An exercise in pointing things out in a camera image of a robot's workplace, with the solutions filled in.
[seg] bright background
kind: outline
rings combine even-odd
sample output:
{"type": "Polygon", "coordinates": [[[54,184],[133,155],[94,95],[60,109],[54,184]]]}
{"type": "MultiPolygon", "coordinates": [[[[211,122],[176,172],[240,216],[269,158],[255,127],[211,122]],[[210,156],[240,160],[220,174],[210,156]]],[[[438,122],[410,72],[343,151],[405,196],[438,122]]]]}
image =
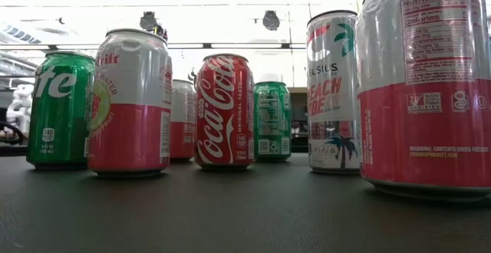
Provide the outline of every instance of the bright background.
{"type": "MultiPolygon", "coordinates": [[[[168,30],[175,71],[197,70],[206,55],[233,52],[249,59],[256,77],[261,72],[274,71],[283,76],[289,87],[305,87],[307,21],[333,9],[357,11],[361,1],[0,0],[0,51],[31,65],[40,64],[49,47],[76,49],[94,56],[107,31],[140,28],[143,12],[152,11],[168,30]],[[276,11],[280,19],[277,31],[262,25],[267,10],[276,11]],[[12,33],[12,28],[30,34],[38,45],[26,46],[25,41],[8,33],[12,33]],[[196,49],[203,43],[224,48],[196,49]]],[[[2,66],[5,69],[9,65],[0,64],[0,71],[2,66]]]]}

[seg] gray table surface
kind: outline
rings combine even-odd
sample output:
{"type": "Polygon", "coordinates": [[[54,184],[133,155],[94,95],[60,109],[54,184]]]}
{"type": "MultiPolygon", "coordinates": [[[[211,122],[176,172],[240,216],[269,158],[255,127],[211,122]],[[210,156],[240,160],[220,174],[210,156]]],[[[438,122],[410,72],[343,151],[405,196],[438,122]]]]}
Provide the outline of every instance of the gray table surface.
{"type": "Polygon", "coordinates": [[[289,161],[114,180],[2,157],[0,252],[491,252],[489,200],[399,199],[289,161]]]}

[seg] green sprite can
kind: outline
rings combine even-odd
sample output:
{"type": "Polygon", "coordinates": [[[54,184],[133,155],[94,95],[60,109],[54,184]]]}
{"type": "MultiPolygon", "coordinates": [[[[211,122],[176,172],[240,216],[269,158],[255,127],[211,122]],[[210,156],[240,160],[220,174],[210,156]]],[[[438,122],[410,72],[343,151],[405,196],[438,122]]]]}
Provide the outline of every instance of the green sprite can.
{"type": "Polygon", "coordinates": [[[27,161],[36,169],[87,167],[95,61],[46,54],[36,71],[27,161]]]}
{"type": "Polygon", "coordinates": [[[257,161],[286,161],[291,151],[291,100],[277,74],[264,74],[254,86],[254,155],[257,161]]]}

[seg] nutrition facts label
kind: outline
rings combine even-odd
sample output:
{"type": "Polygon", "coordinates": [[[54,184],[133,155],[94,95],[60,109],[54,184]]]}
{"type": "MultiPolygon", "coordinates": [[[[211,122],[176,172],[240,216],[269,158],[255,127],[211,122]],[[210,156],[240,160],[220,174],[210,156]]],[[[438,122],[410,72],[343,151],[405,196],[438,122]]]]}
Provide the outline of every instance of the nutrition facts label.
{"type": "Polygon", "coordinates": [[[401,0],[406,84],[473,81],[469,0],[401,0]]]}
{"type": "Polygon", "coordinates": [[[169,155],[169,128],[170,113],[163,111],[160,113],[160,158],[169,155]]]}
{"type": "Polygon", "coordinates": [[[279,95],[270,93],[259,96],[258,126],[259,135],[283,134],[282,111],[279,95]]]}

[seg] aluminum can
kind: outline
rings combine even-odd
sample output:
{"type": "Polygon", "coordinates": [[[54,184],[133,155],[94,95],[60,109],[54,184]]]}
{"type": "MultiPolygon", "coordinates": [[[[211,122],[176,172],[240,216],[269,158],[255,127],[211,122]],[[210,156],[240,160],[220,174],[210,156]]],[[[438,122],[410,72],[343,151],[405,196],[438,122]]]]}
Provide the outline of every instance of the aluminum can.
{"type": "Polygon", "coordinates": [[[146,176],[169,164],[172,65],[163,38],[106,34],[96,57],[89,168],[100,176],[146,176]]]}
{"type": "Polygon", "coordinates": [[[196,142],[196,90],[189,80],[173,79],[170,161],[189,161],[196,142]]]}
{"type": "Polygon", "coordinates": [[[27,154],[37,169],[87,167],[94,67],[70,51],[48,53],[38,67],[27,154]]]}
{"type": "Polygon", "coordinates": [[[292,102],[281,76],[264,74],[254,86],[254,157],[286,161],[292,155],[292,102]]]}
{"type": "Polygon", "coordinates": [[[364,0],[356,32],[362,176],[424,199],[489,193],[485,0],[364,0]]]}
{"type": "Polygon", "coordinates": [[[196,79],[195,162],[204,169],[245,169],[254,162],[253,88],[247,59],[205,57],[196,79]]]}
{"type": "Polygon", "coordinates": [[[320,173],[359,173],[353,11],[328,11],[307,25],[308,163],[320,173]]]}

